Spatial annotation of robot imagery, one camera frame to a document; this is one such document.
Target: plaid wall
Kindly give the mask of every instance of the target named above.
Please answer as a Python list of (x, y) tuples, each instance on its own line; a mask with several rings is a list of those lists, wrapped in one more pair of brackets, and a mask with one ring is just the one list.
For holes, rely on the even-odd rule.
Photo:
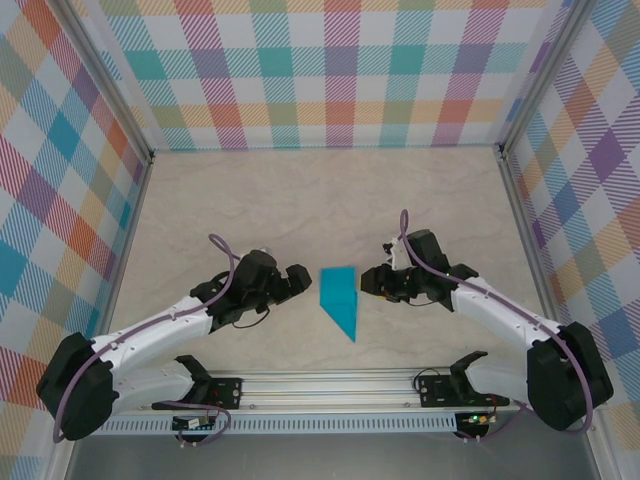
[(0, 0), (0, 479), (31, 479), (35, 386), (105, 306), (143, 164), (44, 0)]
[(114, 75), (131, 72), (119, 84), (151, 141), (190, 150), (493, 144), (538, 21), (559, 2), (74, 4)]
[(560, 33), (562, 26), (564, 25), (564, 22), (567, 19), (567, 16), (571, 11), (571, 7), (573, 6), (574, 3), (575, 3), (575, 0), (562, 0), (562, 6), (560, 7), (560, 10), (558, 10), (556, 18), (554, 19), (553, 24), (551, 25), (551, 28), (547, 32), (547, 35), (544, 38), (544, 42), (542, 42), (542, 46), (540, 47), (540, 50), (538, 51), (536, 58), (531, 64), (531, 67), (529, 68), (529, 71), (527, 72), (527, 76), (525, 77), (524, 82), (522, 82), (522, 86), (518, 91), (518, 96), (516, 97), (515, 102), (513, 102), (513, 105), (511, 106), (511, 110), (509, 110), (509, 114), (507, 115), (507, 120), (504, 122), (504, 125), (502, 126), (502, 130), (500, 130), (500, 134), (496, 139), (496, 143), (504, 142), (504, 139), (507, 136), (507, 133), (511, 128), (511, 125), (513, 124), (513, 121), (516, 118), (516, 115), (520, 111), (522, 102), (524, 102), (524, 99), (527, 98), (527, 95), (531, 91), (531, 87), (533, 86), (533, 82), (536, 79), (538, 72), (540, 71), (540, 67), (542, 66), (542, 63), (544, 62), (544, 60), (547, 58), (547, 55), (551, 51), (551, 46), (553, 45), (553, 42), (555, 42), (556, 38), (558, 37), (558, 34)]
[(612, 375), (616, 455), (640, 478), (640, 0), (603, 0), (514, 149), (565, 321)]

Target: wire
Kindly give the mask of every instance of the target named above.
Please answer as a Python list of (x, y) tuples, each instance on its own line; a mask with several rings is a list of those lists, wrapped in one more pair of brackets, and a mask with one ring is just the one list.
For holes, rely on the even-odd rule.
[(429, 303), (410, 303), (407, 300), (407, 305), (409, 305), (410, 307), (427, 307), (429, 305), (433, 305), (436, 302), (429, 302)]
[(493, 393), (489, 396), (491, 397), (491, 400), (493, 400), (493, 412), (489, 415), (489, 418), (492, 418), (496, 416), (496, 413), (498, 413), (498, 399)]
[[(213, 243), (222, 253), (227, 253), (227, 250), (224, 248), (224, 245), (220, 242), (218, 242), (217, 239), (215, 238), (211, 238), (211, 235), (209, 235), (209, 240), (211, 241), (211, 243)], [(233, 256), (234, 260), (240, 260), (240, 257), (238, 255), (236, 255), (235, 253), (231, 253), (231, 255)]]
[(165, 404), (165, 405), (169, 405), (170, 407), (187, 407), (187, 408), (193, 408), (193, 409), (197, 409), (197, 410), (205, 410), (205, 411), (207, 411), (207, 414), (211, 410), (215, 410), (216, 412), (218, 412), (218, 414), (224, 413), (227, 416), (227, 421), (226, 421), (226, 423), (224, 424), (224, 426), (222, 427), (222, 429), (219, 432), (211, 434), (208, 437), (206, 437), (205, 439), (203, 439), (203, 440), (201, 440), (200, 442), (197, 442), (197, 443), (196, 442), (187, 442), (182, 437), (183, 430), (180, 430), (178, 432), (178, 440), (180, 440), (180, 446), (182, 448), (184, 448), (184, 447), (195, 448), (195, 447), (198, 447), (198, 446), (206, 445), (207, 443), (211, 443), (214, 440), (220, 438), (222, 436), (222, 434), (231, 425), (231, 413), (229, 413), (229, 410), (227, 410), (226, 408), (217, 407), (215, 405), (201, 405), (199, 403), (182, 403), (182, 402), (162, 402), (162, 403)]
[(170, 320), (172, 318), (185, 317), (187, 315), (196, 313), (200, 310), (204, 310), (205, 308), (209, 307), (211, 304), (217, 302), (220, 298), (222, 298), (222, 296), (225, 293), (227, 293), (227, 290), (229, 290), (229, 287), (231, 286), (231, 281), (233, 280), (233, 274), (235, 272), (235, 264), (234, 264), (235, 259), (234, 259), (233, 252), (231, 251), (231, 248), (229, 247), (227, 242), (225, 242), (224, 239), (219, 235), (216, 235), (215, 233), (211, 233), (209, 234), (209, 240), (216, 247), (224, 251), (224, 253), (227, 254), (227, 257), (229, 257), (229, 276), (227, 277), (227, 281), (224, 282), (224, 286), (222, 287), (222, 289), (220, 289), (220, 291), (213, 298), (211, 298), (210, 300), (207, 300), (202, 305), (198, 305), (197, 307), (188, 308), (187, 310), (177, 312), (173, 316), (170, 314), (165, 314), (160, 317), (154, 318), (153, 320), (150, 320), (147, 323), (138, 325), (132, 330), (129, 330), (128, 332), (123, 333), (118, 338), (116, 338), (113, 342), (110, 342), (109, 344), (105, 345), (96, 353), (94, 353), (91, 357), (89, 357), (89, 359), (86, 362), (84, 362), (82, 366), (76, 371), (74, 376), (71, 378), (71, 381), (67, 385), (67, 388), (65, 389), (64, 393), (62, 394), (62, 398), (60, 399), (60, 403), (58, 404), (58, 410), (56, 411), (55, 421), (53, 424), (53, 443), (60, 443), (62, 440), (64, 440), (64, 434), (62, 434), (62, 417), (64, 416), (64, 412), (67, 409), (67, 403), (69, 402), (69, 397), (71, 396), (71, 392), (73, 392), (73, 389), (76, 387), (76, 385), (78, 384), (82, 376), (85, 374), (85, 372), (89, 369), (89, 367), (91, 367), (91, 365), (93, 365), (96, 361), (98, 361), (102, 355), (107, 353), (109, 350), (117, 348), (119, 344), (123, 343), (128, 338), (131, 338), (135, 334), (140, 333), (143, 330), (146, 330), (147, 328), (151, 328), (157, 325), (158, 323), (164, 322), (166, 320)]
[[(408, 228), (409, 228), (409, 212), (406, 209), (404, 209), (400, 213), (400, 236), (398, 237), (398, 239), (402, 239), (402, 242), (404, 243), (404, 246), (407, 249), (407, 252), (409, 252), (409, 255), (411, 256), (411, 258), (418, 265), (420, 265), (422, 268), (424, 268), (427, 272), (432, 273), (433, 275), (436, 275), (436, 276), (438, 276), (440, 278), (444, 278), (445, 280), (449, 280), (451, 282), (457, 283), (458, 285), (462, 285), (464, 287), (467, 287), (467, 288), (469, 288), (471, 290), (474, 290), (474, 291), (484, 295), (485, 297), (490, 297), (490, 298), (494, 299), (495, 301), (500, 303), (502, 306), (508, 308), (509, 310), (511, 310), (516, 315), (519, 315), (520, 317), (522, 317), (528, 323), (534, 325), (536, 328), (541, 330), (543, 333), (549, 335), (549, 337), (551, 337), (553, 339), (553, 341), (555, 341), (558, 344), (558, 346), (560, 347), (562, 352), (565, 354), (567, 359), (571, 362), (571, 365), (573, 366), (573, 369), (575, 370), (576, 375), (578, 376), (578, 380), (580, 381), (580, 386), (582, 387), (582, 392), (584, 394), (584, 400), (585, 400), (585, 404), (586, 404), (586, 416), (585, 416), (584, 423), (582, 424), (582, 426), (578, 430), (569, 430), (566, 433), (572, 434), (572, 435), (579, 435), (579, 434), (586, 433), (589, 430), (589, 428), (591, 427), (591, 423), (593, 421), (593, 399), (591, 398), (591, 391), (589, 389), (589, 383), (587, 382), (587, 377), (585, 376), (584, 371), (582, 370), (582, 367), (580, 366), (580, 363), (578, 362), (578, 359), (576, 358), (574, 353), (571, 351), (571, 349), (567, 346), (565, 341), (562, 340), (553, 330), (551, 330), (545, 324), (543, 324), (542, 322), (538, 321), (535, 317), (533, 317), (529, 313), (525, 312), (518, 305), (512, 303), (511, 301), (507, 300), (506, 298), (503, 298), (502, 296), (497, 295), (496, 293), (494, 293), (494, 292), (492, 292), (490, 290), (487, 290), (487, 289), (485, 289), (483, 287), (475, 285), (475, 284), (473, 284), (471, 282), (467, 282), (467, 281), (462, 280), (460, 278), (454, 277), (453, 275), (449, 275), (448, 273), (443, 273), (443, 272), (441, 272), (439, 270), (436, 270), (435, 268), (432, 268), (429, 265), (427, 265), (416, 254), (416, 252), (413, 250), (413, 247), (409, 243), (409, 239), (407, 238), (407, 229)], [(523, 404), (520, 404), (520, 405), (521, 405), (521, 407), (520, 407), (520, 411), (518, 413), (521, 413), (523, 408), (526, 408)], [(499, 432), (504, 430), (507, 426), (511, 425), (512, 423), (513, 423), (513, 421), (509, 422), (509, 424), (507, 424), (505, 427), (501, 428), (495, 434), (498, 434)], [(495, 434), (487, 435), (484, 438), (486, 439), (487, 437), (493, 437)]]
[[(218, 395), (218, 392), (216, 392), (215, 390), (213, 391), (213, 394), (216, 398), (220, 397), (220, 395)], [(218, 407), (222, 405), (222, 402), (220, 402), (219, 400), (216, 400), (216, 402)], [(213, 417), (213, 423), (215, 423), (215, 421), (218, 419), (218, 415), (220, 415), (220, 412), (216, 412), (216, 416)], [(209, 410), (207, 410), (207, 413), (205, 414), (205, 419), (207, 423), (209, 423)]]
[(418, 372), (418, 374), (417, 374), (415, 377), (413, 377), (413, 382), (412, 382), (412, 383), (413, 383), (413, 389), (414, 389), (417, 393), (421, 393), (421, 392), (420, 392), (420, 390), (418, 389), (418, 387), (416, 386), (416, 382), (418, 381), (418, 378), (420, 377), (420, 375), (421, 375), (421, 374), (423, 374), (424, 372), (426, 372), (427, 370), (431, 370), (431, 371), (433, 371), (433, 372), (436, 372), (436, 374), (437, 374), (439, 377), (441, 377), (441, 376), (442, 376), (442, 375), (440, 374), (440, 372), (439, 372), (439, 371), (437, 371), (435, 368), (432, 368), (432, 367), (427, 367), (427, 368), (425, 368), (424, 370), (420, 370), (420, 371)]
[(216, 289), (220, 289), (222, 286), (222, 283), (220, 282), (223, 278), (227, 278), (229, 276), (229, 272), (220, 272), (218, 275), (216, 275), (215, 277), (213, 277), (211, 279), (212, 282), (214, 282), (216, 284)]
[(233, 328), (237, 328), (238, 330), (242, 330), (244, 328), (251, 328), (251, 327), (255, 327), (257, 325), (259, 325), (260, 323), (262, 323), (264, 321), (265, 318), (267, 318), (269, 316), (269, 314), (271, 313), (271, 310), (269, 310), (269, 307), (267, 307), (267, 312), (262, 316), (262, 318), (260, 320), (258, 320), (257, 322), (252, 323), (251, 325), (243, 325), (241, 327), (237, 326), (236, 323), (237, 322), (233, 322), (231, 325), (233, 325)]

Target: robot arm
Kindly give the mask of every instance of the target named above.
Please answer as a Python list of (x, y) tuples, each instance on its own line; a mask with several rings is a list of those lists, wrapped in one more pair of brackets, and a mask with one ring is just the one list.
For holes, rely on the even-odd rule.
[[(542, 325), (563, 340), (577, 358), (594, 407), (613, 396), (611, 381), (586, 327), (579, 323), (563, 326), (518, 306), (539, 322), (537, 326), (532, 325), (515, 314), (514, 309), (496, 301), (495, 295), (491, 295), (497, 294), (496, 290), (477, 272), (463, 264), (451, 266), (431, 231), (414, 232), (407, 239), (422, 262), (464, 283), (458, 285), (417, 266), (403, 242), (393, 239), (383, 245), (391, 256), (388, 263), (365, 272), (361, 289), (394, 303), (409, 303), (418, 295), (426, 294), (449, 311), (479, 322), (522, 357), (522, 362), (514, 365), (486, 352), (474, 352), (452, 365), (451, 384), (462, 404), (475, 393), (511, 398), (531, 405), (536, 414), (556, 430), (565, 430), (582, 418), (586, 402), (576, 370), (550, 334), (538, 328)], [(479, 290), (491, 294), (483, 295)]]
[[(76, 333), (56, 350), (36, 391), (55, 417), (71, 379), (89, 359), (104, 350), (80, 376), (66, 403), (61, 430), (78, 440), (98, 429), (113, 413), (162, 401), (207, 404), (210, 377), (193, 357), (178, 357), (156, 368), (138, 369), (158, 355), (190, 339), (235, 323), (249, 310), (268, 312), (304, 292), (311, 285), (307, 269), (293, 265), (283, 278), (273, 257), (253, 250), (238, 263), (228, 290), (207, 308), (204, 304), (222, 290), (228, 272), (216, 275), (191, 290), (175, 305), (127, 329), (93, 339)], [(187, 315), (178, 315), (190, 311)], [(168, 316), (148, 328), (154, 319)], [(137, 333), (119, 341), (128, 332)]]

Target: purple cable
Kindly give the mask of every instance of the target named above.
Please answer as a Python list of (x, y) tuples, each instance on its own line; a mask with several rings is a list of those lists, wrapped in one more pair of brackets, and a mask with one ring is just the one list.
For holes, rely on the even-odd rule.
[[(466, 282), (460, 278), (454, 277), (446, 273), (442, 273), (439, 270), (436, 270), (435, 268), (432, 268), (426, 263), (424, 263), (420, 259), (420, 257), (418, 257), (416, 252), (413, 250), (413, 248), (411, 248), (411, 245), (409, 244), (409, 239), (407, 238), (408, 228), (409, 228), (409, 212), (406, 209), (404, 209), (400, 214), (400, 237), (398, 238), (402, 239), (402, 243), (404, 243), (404, 246), (407, 249), (407, 252), (409, 252), (409, 255), (411, 255), (411, 258), (418, 265), (424, 268), (427, 272), (432, 273), (438, 277), (444, 278), (445, 280), (450, 280), (454, 283), (457, 283), (459, 285), (463, 285), (467, 288), (475, 290), (476, 292), (486, 297), (491, 297), (492, 299), (494, 299), (504, 307), (508, 308), (515, 314), (525, 319), (528, 323), (534, 325), (535, 327), (540, 329), (542, 332), (549, 335), (549, 337), (551, 337), (553, 341), (555, 341), (558, 344), (562, 352), (567, 356), (567, 359), (571, 362), (571, 365), (573, 366), (574, 370), (576, 371), (576, 374), (578, 375), (578, 380), (580, 381), (580, 386), (582, 387), (582, 392), (584, 393), (584, 400), (585, 400), (586, 409), (587, 409), (586, 417), (584, 419), (584, 423), (582, 424), (582, 426), (578, 430), (568, 430), (566, 433), (571, 435), (580, 435), (580, 434), (586, 433), (587, 430), (589, 430), (589, 428), (591, 427), (591, 422), (593, 420), (593, 399), (591, 398), (591, 391), (589, 390), (589, 383), (587, 382), (587, 377), (584, 375), (584, 372), (582, 371), (582, 367), (580, 366), (578, 359), (573, 354), (573, 352), (569, 349), (569, 347), (567, 347), (567, 344), (564, 342), (564, 340), (562, 340), (553, 330), (551, 330), (546, 325), (536, 320), (533, 316), (529, 315), (527, 312), (522, 310), (519, 306), (510, 302), (506, 298), (502, 298), (500, 295), (496, 295), (495, 293), (485, 288), (479, 287), (478, 285), (475, 285), (473, 283)], [(526, 407), (524, 407), (523, 405), (520, 405), (520, 411), (518, 412), (518, 415), (516, 415), (516, 417), (518, 417), (519, 414), (523, 411), (523, 408), (526, 408)], [(501, 428), (494, 434), (487, 435), (484, 438), (487, 439), (488, 437), (493, 437), (497, 435), (498, 433), (505, 430), (505, 428), (509, 425), (506, 425), (505, 427)]]
[[(219, 235), (216, 235), (215, 233), (211, 233), (209, 234), (209, 240), (216, 247), (220, 248), (220, 250), (226, 253), (227, 256), (229, 257), (229, 275), (227, 276), (227, 280), (224, 282), (222, 289), (220, 289), (220, 291), (212, 299), (206, 301), (202, 305), (198, 305), (197, 307), (189, 308), (187, 310), (183, 310), (181, 312), (176, 313), (175, 318), (191, 315), (192, 313), (195, 313), (207, 308), (212, 303), (217, 302), (227, 292), (227, 290), (229, 290), (229, 287), (231, 286), (231, 281), (233, 280), (233, 274), (235, 271), (233, 252), (231, 251), (231, 248), (229, 247), (229, 245), (227, 245), (227, 242), (225, 242), (224, 239)], [(128, 338), (131, 338), (136, 333), (140, 333), (141, 331), (146, 330), (147, 328), (153, 327), (154, 325), (157, 325), (160, 322), (164, 322), (165, 320), (170, 320), (171, 318), (173, 317), (169, 314), (162, 315), (161, 317), (158, 317), (158, 318), (154, 318), (153, 320), (150, 320), (147, 323), (143, 323), (142, 325), (138, 325), (133, 330), (130, 330), (127, 333), (120, 335), (112, 343), (116, 343), (116, 344), (123, 343), (125, 340), (127, 340)], [(69, 401), (71, 392), (73, 392), (73, 389), (76, 387), (76, 385), (80, 381), (80, 378), (82, 378), (82, 375), (84, 375), (84, 373), (89, 369), (89, 367), (93, 365), (94, 362), (96, 362), (102, 355), (107, 353), (109, 350), (111, 350), (111, 343), (108, 345), (105, 345), (96, 353), (94, 353), (89, 358), (89, 360), (84, 362), (84, 364), (78, 369), (75, 375), (71, 378), (69, 385), (67, 385), (67, 388), (65, 389), (64, 394), (62, 395), (62, 399), (60, 399), (60, 404), (58, 405), (58, 411), (56, 412), (55, 422), (53, 424), (53, 443), (60, 443), (62, 440), (64, 440), (64, 435), (61, 434), (62, 417), (67, 408), (67, 402)]]
[(218, 438), (220, 438), (222, 434), (225, 432), (225, 430), (227, 430), (227, 428), (229, 428), (229, 426), (231, 425), (231, 414), (229, 413), (229, 410), (222, 407), (216, 407), (215, 405), (201, 405), (199, 403), (181, 403), (181, 402), (162, 402), (162, 403), (165, 405), (169, 405), (171, 407), (187, 407), (187, 408), (193, 408), (198, 410), (209, 410), (209, 411), (214, 410), (220, 413), (224, 413), (227, 416), (227, 423), (224, 424), (224, 427), (222, 427), (222, 429), (219, 432), (209, 435), (207, 438), (197, 443), (187, 442), (184, 438), (182, 438), (182, 430), (180, 430), (178, 432), (178, 440), (180, 440), (181, 447), (188, 446), (191, 448), (195, 448), (201, 445), (206, 445), (207, 443), (211, 443), (214, 440), (217, 440)]

